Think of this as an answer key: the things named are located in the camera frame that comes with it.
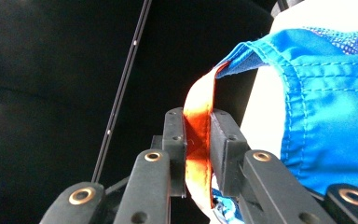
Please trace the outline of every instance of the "orange strap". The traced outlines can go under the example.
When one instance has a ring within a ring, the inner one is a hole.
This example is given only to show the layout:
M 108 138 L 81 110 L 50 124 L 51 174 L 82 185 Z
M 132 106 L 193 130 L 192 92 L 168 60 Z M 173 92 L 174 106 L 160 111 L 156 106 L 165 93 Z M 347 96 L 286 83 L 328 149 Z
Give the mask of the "orange strap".
M 211 113 L 215 75 L 228 63 L 216 67 L 193 84 L 184 106 L 186 126 L 186 184 L 196 203 L 213 207 L 210 161 Z

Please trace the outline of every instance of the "orange fabric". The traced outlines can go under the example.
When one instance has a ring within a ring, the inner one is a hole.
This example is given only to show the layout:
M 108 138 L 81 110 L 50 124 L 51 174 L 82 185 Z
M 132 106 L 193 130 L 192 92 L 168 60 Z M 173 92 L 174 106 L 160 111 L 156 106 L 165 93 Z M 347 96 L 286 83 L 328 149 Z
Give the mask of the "orange fabric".
M 210 133 L 214 78 L 226 65 L 220 65 L 194 83 L 187 94 L 183 112 L 187 141 L 186 184 L 194 201 L 205 208 L 213 207 Z

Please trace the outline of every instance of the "metal rod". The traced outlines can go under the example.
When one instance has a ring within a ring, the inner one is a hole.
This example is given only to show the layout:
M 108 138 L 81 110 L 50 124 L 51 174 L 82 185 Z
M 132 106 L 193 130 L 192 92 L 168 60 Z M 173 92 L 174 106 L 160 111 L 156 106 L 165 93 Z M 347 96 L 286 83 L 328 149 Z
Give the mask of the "metal rod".
M 124 92 L 127 87 L 127 82 L 130 77 L 133 61 L 135 59 L 136 51 L 138 49 L 139 42 L 141 41 L 142 32 L 145 27 L 145 22 L 147 15 L 151 6 L 152 0 L 144 0 L 144 5 L 142 6 L 141 14 L 139 16 L 138 23 L 136 25 L 135 34 L 133 36 L 130 51 L 127 56 L 127 61 L 124 66 L 123 73 L 121 75 L 120 83 L 118 84 L 116 98 L 113 103 L 112 111 L 107 123 L 106 131 L 103 136 L 103 143 L 101 145 L 100 154 L 98 156 L 97 163 L 95 165 L 94 174 L 92 175 L 91 182 L 96 183 L 99 181 L 101 172 L 103 169 L 103 163 L 106 158 L 107 150 L 109 148 L 110 140 L 112 138 L 113 130 L 115 129 L 117 115 L 120 110 L 121 102 L 123 100 Z

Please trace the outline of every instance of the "black surface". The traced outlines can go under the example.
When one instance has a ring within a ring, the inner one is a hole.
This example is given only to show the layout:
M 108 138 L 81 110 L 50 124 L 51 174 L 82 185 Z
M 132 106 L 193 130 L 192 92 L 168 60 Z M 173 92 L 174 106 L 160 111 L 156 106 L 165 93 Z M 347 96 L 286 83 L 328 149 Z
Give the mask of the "black surface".
M 90 181 L 141 6 L 0 0 L 0 223 L 39 222 L 63 190 Z M 191 84 L 270 24 L 246 0 L 153 1 L 101 183 L 129 175 Z M 239 122 L 253 79 L 219 80 L 216 107 Z M 189 220 L 206 222 L 191 199 L 172 200 L 172 223 Z

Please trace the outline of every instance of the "blue mesh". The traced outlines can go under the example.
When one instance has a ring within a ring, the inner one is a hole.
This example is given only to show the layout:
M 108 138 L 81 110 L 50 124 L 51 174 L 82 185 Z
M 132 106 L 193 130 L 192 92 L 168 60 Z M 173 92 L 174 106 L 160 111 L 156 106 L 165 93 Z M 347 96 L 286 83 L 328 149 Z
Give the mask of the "blue mesh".
M 306 29 L 328 39 L 332 45 L 342 49 L 345 54 L 358 54 L 358 32 L 341 33 L 317 27 L 306 27 Z

